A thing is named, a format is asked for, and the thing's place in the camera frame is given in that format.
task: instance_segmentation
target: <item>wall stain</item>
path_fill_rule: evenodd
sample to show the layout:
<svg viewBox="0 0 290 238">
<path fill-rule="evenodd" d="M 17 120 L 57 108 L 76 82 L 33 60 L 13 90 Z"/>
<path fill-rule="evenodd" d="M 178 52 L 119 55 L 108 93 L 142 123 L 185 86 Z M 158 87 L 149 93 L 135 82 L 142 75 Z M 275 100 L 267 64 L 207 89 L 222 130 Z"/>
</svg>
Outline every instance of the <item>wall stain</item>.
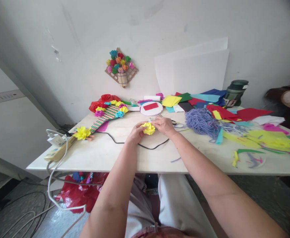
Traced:
<svg viewBox="0 0 290 238">
<path fill-rule="evenodd" d="M 153 15 L 158 13 L 160 10 L 164 8 L 164 0 L 160 0 L 158 4 L 148 8 L 144 12 L 144 18 L 148 19 L 151 18 Z"/>
</svg>

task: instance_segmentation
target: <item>red plastic bag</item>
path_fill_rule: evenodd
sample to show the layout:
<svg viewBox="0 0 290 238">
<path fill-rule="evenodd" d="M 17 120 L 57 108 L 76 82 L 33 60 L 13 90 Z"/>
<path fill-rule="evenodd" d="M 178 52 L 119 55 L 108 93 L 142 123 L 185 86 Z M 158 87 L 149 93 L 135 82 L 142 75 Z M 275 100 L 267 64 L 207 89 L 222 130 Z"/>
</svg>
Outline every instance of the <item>red plastic bag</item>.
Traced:
<svg viewBox="0 0 290 238">
<path fill-rule="evenodd" d="M 90 183 L 103 185 L 109 173 L 93 173 Z M 66 176 L 65 180 L 76 182 L 72 177 Z M 102 186 L 87 186 L 65 182 L 60 193 L 67 208 L 79 207 L 86 204 L 86 211 L 91 212 Z M 72 213 L 81 213 L 83 208 L 71 210 Z"/>
</svg>

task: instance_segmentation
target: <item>pink paper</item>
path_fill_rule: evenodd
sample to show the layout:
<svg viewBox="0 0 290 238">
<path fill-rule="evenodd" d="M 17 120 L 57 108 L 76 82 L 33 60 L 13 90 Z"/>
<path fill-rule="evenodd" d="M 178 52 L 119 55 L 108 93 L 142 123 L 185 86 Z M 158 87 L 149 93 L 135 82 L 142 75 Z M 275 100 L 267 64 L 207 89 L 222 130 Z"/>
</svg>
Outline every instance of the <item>pink paper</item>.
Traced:
<svg viewBox="0 0 290 238">
<path fill-rule="evenodd" d="M 279 128 L 278 126 L 276 127 L 275 125 L 273 124 L 264 124 L 264 128 L 263 128 L 265 131 L 276 131 L 276 132 L 283 132 L 284 134 L 288 135 L 289 132 L 286 131 L 286 130 L 283 130 L 282 128 Z"/>
<path fill-rule="evenodd" d="M 98 132 L 105 132 L 109 124 L 109 121 L 104 122 L 96 131 Z"/>
</svg>

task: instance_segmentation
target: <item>leg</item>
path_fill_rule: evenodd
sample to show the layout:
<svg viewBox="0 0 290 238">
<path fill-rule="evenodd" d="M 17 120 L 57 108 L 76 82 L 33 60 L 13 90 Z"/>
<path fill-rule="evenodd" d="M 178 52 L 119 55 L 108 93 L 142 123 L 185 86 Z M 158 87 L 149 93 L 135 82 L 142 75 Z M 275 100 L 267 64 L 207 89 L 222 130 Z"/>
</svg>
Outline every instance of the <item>leg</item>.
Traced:
<svg viewBox="0 0 290 238">
<path fill-rule="evenodd" d="M 135 177 L 128 203 L 125 238 L 131 238 L 141 229 L 155 225 L 151 202 L 142 192 L 144 180 Z"/>
<path fill-rule="evenodd" d="M 217 237 L 185 175 L 161 174 L 158 193 L 162 225 L 177 228 L 190 236 Z"/>
</svg>

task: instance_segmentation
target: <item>black cable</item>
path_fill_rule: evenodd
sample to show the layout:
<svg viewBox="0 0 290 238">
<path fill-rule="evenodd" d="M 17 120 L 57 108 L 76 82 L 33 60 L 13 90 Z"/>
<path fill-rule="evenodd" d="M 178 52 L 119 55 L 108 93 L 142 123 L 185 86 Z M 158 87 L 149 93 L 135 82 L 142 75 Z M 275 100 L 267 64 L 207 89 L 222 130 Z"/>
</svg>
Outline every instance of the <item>black cable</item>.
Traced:
<svg viewBox="0 0 290 238">
<path fill-rule="evenodd" d="M 114 141 L 115 144 L 124 144 L 124 143 L 125 143 L 125 142 L 116 142 L 115 139 L 113 138 L 113 136 L 111 136 L 111 135 L 110 135 L 109 133 L 107 133 L 107 132 L 94 132 L 94 133 L 103 133 L 103 134 L 108 134 L 108 135 L 112 138 L 112 140 Z M 167 139 L 166 141 L 164 141 L 163 143 L 157 145 L 157 146 L 154 147 L 154 148 L 147 148 L 146 146 L 143 146 L 143 145 L 141 145 L 141 144 L 138 144 L 138 145 L 141 146 L 141 147 L 143 147 L 143 148 L 145 148 L 145 149 L 153 150 L 153 149 L 156 149 L 158 146 L 161 146 L 161 145 L 165 144 L 167 141 L 169 141 L 169 139 Z"/>
</svg>

